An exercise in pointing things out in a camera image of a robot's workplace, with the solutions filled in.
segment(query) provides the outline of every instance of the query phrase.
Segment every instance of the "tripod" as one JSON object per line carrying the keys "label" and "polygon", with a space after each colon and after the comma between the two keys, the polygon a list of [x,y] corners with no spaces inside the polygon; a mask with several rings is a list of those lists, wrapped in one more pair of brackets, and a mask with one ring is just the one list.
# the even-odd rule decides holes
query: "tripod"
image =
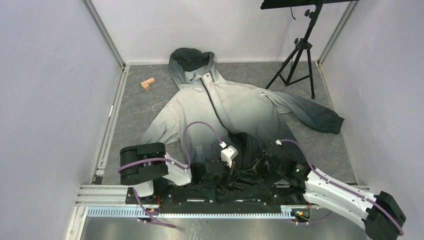
{"label": "tripod", "polygon": [[[275,76],[272,78],[272,80],[268,83],[268,85],[265,87],[265,89],[270,88],[270,86],[273,84],[273,82],[277,79],[277,77],[280,77],[283,81],[285,86],[289,86],[292,84],[295,84],[299,81],[302,81],[304,79],[309,78],[310,79],[310,91],[312,93],[311,98],[315,99],[315,92],[314,92],[314,80],[312,76],[312,61],[311,61],[311,48],[312,44],[308,42],[309,36],[311,35],[312,29],[315,26],[315,23],[317,22],[318,15],[320,15],[321,9],[323,8],[323,4],[325,0],[318,0],[318,3],[315,5],[315,12],[311,12],[309,9],[306,10],[305,16],[310,18],[309,26],[307,28],[307,31],[305,33],[305,36],[299,40],[299,38],[296,38],[294,40],[294,44],[296,44],[296,47],[294,50],[290,53],[290,55],[287,57],[287,59],[282,63],[282,67],[278,70],[278,72],[275,74]],[[296,81],[290,82],[290,80],[293,77],[293,73],[295,72],[296,66],[299,63],[299,60],[301,58],[301,55],[303,51],[306,50],[307,53],[307,64],[309,67],[309,75],[304,76],[302,78],[297,79]],[[284,70],[284,68],[289,64],[290,60],[296,55],[296,58],[294,59],[293,65],[290,69],[290,73],[288,74],[287,80],[284,79],[284,77],[281,75],[281,72]]]}

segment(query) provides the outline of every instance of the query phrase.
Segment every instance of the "wall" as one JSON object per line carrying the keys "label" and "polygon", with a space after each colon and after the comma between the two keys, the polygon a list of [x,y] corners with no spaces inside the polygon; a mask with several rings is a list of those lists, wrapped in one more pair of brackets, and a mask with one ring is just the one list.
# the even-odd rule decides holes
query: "wall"
{"label": "wall", "polygon": [[[126,62],[167,63],[181,47],[212,51],[218,61],[285,59],[308,28],[307,9],[260,10],[263,0],[93,0],[113,42]],[[318,59],[346,9],[326,4],[310,37]]]}
{"label": "wall", "polygon": [[401,239],[424,233],[423,10],[421,0],[360,1],[323,63],[358,178],[408,218]]}
{"label": "wall", "polygon": [[79,0],[0,3],[0,239],[64,239],[120,68]]}

